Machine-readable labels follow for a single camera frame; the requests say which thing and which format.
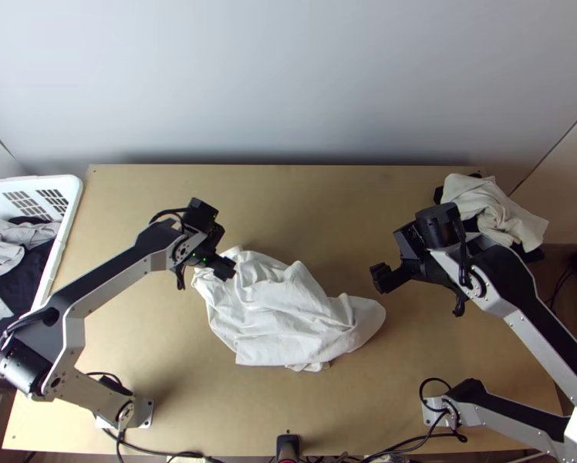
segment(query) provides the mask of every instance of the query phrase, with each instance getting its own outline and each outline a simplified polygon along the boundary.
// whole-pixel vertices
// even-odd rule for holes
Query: white clothing pile
[[[530,252],[543,242],[548,221],[521,208],[495,184],[494,177],[475,178],[450,174],[443,186],[442,203],[456,203],[462,220],[477,215],[484,235],[503,246],[522,243]]]
[[[236,353],[236,363],[320,371],[326,362],[359,349],[385,320],[371,299],[329,298],[299,261],[229,249],[233,279],[195,269],[192,286],[207,303],[211,330]]]

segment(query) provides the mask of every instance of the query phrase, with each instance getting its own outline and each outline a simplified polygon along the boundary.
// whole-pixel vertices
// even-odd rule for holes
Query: black cable
[[[115,455],[117,456],[117,461],[119,463],[123,463],[123,458],[121,458],[121,452],[120,452],[120,444],[121,444],[121,441],[123,440],[123,434],[124,433],[125,433],[125,431],[121,431],[117,435],[117,439],[115,440]]]
[[[122,445],[124,447],[130,448],[132,450],[136,450],[140,453],[145,453],[148,455],[156,455],[160,457],[184,457],[184,458],[204,458],[209,463],[224,463],[222,460],[218,460],[217,458],[206,456],[199,451],[179,451],[179,452],[169,452],[169,451],[158,451],[158,450],[150,450],[149,448],[142,448],[137,445],[131,444],[130,442],[126,442],[126,432],[123,432],[123,436],[118,438],[115,434],[110,432],[108,429],[103,429],[104,433],[109,436],[111,439],[117,442],[117,445]]]
[[[179,213],[183,214],[184,212],[188,212],[191,210],[192,210],[192,208],[164,209],[163,211],[160,211],[157,214],[155,214],[151,218],[151,220],[149,220],[149,223],[153,224],[157,219],[159,219],[163,215],[176,215],[179,218],[179,222],[182,222],[182,219],[181,219],[181,216],[179,215]]]
[[[25,457],[25,460],[23,460],[23,463],[29,463],[35,457],[35,454],[37,454],[37,453],[38,453],[37,451],[31,452],[29,455],[27,455]]]
[[[90,371],[89,373],[85,373],[85,375],[87,376],[108,376],[109,378],[113,379],[116,383],[118,383],[120,386],[123,386],[123,383],[121,382],[121,380],[117,377],[116,374],[113,373],[107,373],[106,371]]]
[[[450,400],[443,398],[443,402],[445,404],[447,404],[454,411],[453,413],[451,413],[448,408],[431,407],[430,405],[428,405],[428,403],[423,398],[423,389],[429,383],[431,383],[433,381],[444,384],[445,386],[447,386],[447,390],[451,389],[451,386],[447,381],[442,380],[442,379],[437,378],[437,377],[430,377],[430,378],[427,378],[426,380],[421,382],[421,384],[419,386],[419,398],[420,398],[422,404],[428,410],[440,412],[440,415],[437,417],[437,419],[434,421],[434,423],[432,423],[428,432],[423,436],[417,436],[415,438],[406,439],[405,441],[402,441],[398,444],[392,445],[391,447],[388,447],[385,450],[382,450],[382,451],[379,451],[375,454],[372,454],[372,455],[364,458],[363,460],[361,460],[360,463],[369,463],[370,461],[376,460],[377,458],[383,457],[385,455],[403,454],[403,453],[415,451],[418,448],[421,448],[423,445],[425,445],[426,442],[428,442],[428,440],[431,438],[456,438],[457,440],[459,440],[462,443],[468,442],[468,438],[465,435],[457,432],[458,424],[460,423],[460,413],[458,412],[457,408],[451,403]],[[451,432],[433,434],[434,428],[437,426],[437,424],[440,422],[440,420],[442,420],[443,417],[445,415],[448,415],[448,414],[454,415],[455,423],[456,423],[455,428],[452,428]],[[411,442],[415,442],[415,441],[419,441],[419,442],[417,444],[415,444],[413,447],[401,448],[404,445],[410,444]]]
[[[436,378],[436,377],[430,377],[430,378],[426,378],[425,380],[423,380],[419,386],[419,400],[421,400],[421,403],[425,406],[425,408],[427,408],[430,411],[436,411],[436,412],[444,412],[447,411],[447,408],[443,407],[443,408],[434,408],[431,407],[430,405],[428,405],[427,401],[423,398],[423,389],[432,382],[438,382],[438,383],[442,383],[445,386],[447,386],[447,390],[451,389],[451,386],[449,385],[449,383],[445,380],[441,380],[440,378]]]
[[[443,417],[445,415],[449,414],[449,411],[445,411],[443,413],[441,413],[438,418],[434,421],[434,423],[432,423],[432,425],[430,426],[430,429],[428,430],[428,432],[426,433],[426,435],[424,436],[419,436],[418,438],[411,438],[410,441],[416,441],[417,439],[421,439],[419,444],[415,444],[413,447],[409,447],[409,448],[402,448],[402,449],[398,449],[398,447],[402,446],[402,442],[400,442],[400,444],[395,444],[391,447],[386,448],[385,450],[382,451],[378,451],[375,454],[371,454],[368,457],[365,457],[361,463],[369,463],[370,461],[374,461],[380,457],[384,457],[386,455],[391,455],[391,454],[400,454],[400,453],[407,453],[410,451],[414,451],[417,450],[418,448],[420,448],[422,445],[424,445],[428,439],[430,439],[430,437],[432,436],[432,433],[434,432],[434,428],[437,426],[437,424],[439,423],[440,420],[443,419]]]
[[[550,310],[553,313],[556,313],[554,310],[556,297],[561,292],[561,289],[564,286],[564,284],[567,282],[567,280],[569,280],[569,277],[571,277],[574,274],[574,271],[572,270],[572,263],[573,263],[573,261],[570,260],[569,263],[567,264],[567,266],[565,267],[565,270],[563,270],[563,273],[561,274],[561,276],[559,276],[559,278],[558,278],[558,280],[554,286],[554,291],[552,292],[552,296],[550,296],[548,299],[546,299],[544,301],[545,304],[548,304],[548,307],[550,308]]]
[[[5,341],[11,334],[15,333],[21,328],[25,328],[26,326],[43,321],[45,316],[46,312],[43,310],[41,312],[32,313],[25,318],[15,320],[14,322],[10,323],[0,336],[0,349],[4,346]]]

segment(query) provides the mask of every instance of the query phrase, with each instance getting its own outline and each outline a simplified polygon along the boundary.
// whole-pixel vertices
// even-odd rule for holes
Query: robotic arm
[[[172,218],[154,221],[168,214],[179,218],[179,228]],[[156,215],[134,246],[61,288],[5,331],[0,374],[33,400],[59,398],[92,411],[99,427],[148,428],[152,400],[135,397],[108,375],[96,380],[75,368],[85,346],[84,319],[150,272],[175,272],[179,289],[185,289],[186,265],[210,267],[223,281],[232,278],[235,263],[216,254],[224,234],[217,214],[192,198],[186,208]]]
[[[577,341],[538,298],[535,280],[509,248],[479,234],[464,232],[455,204],[441,204],[416,214],[394,232],[401,265],[384,262],[370,268],[374,286],[390,292],[410,279],[445,286],[456,294],[454,314],[472,300],[484,312],[503,319],[575,405],[560,417],[489,394],[468,379],[440,397],[423,399],[423,419],[456,428],[487,426],[550,454],[577,462]]]

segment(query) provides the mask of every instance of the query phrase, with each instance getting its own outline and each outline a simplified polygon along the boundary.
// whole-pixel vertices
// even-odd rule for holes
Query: white laundry basket
[[[46,301],[79,206],[82,181],[73,175],[10,177],[0,180],[0,218],[35,216],[61,222],[46,261],[32,310]]]

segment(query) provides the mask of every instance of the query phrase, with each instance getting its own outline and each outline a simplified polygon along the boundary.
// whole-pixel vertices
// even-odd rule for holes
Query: tan tabletop
[[[447,174],[474,170],[92,166],[54,288],[130,247],[157,211],[195,196],[220,211],[226,235],[219,251],[243,245],[283,262],[301,260],[329,296],[376,299],[387,318],[364,347],[321,373],[240,367],[209,329],[198,293],[177,291],[173,274],[155,273],[86,319],[77,367],[115,373],[140,397],[155,399],[151,428],[128,431],[129,441],[214,456],[271,455],[287,430],[302,436],[307,455],[373,453],[425,433],[417,389],[430,376],[452,385],[475,377],[494,394],[560,413],[550,377],[501,320],[472,303],[456,319],[454,295],[434,285],[409,282],[384,296],[373,288],[371,265],[399,263],[393,230],[432,205]],[[488,429],[464,432],[467,444],[439,438],[420,451],[523,448]],[[21,394],[4,447],[115,451],[90,412]]]

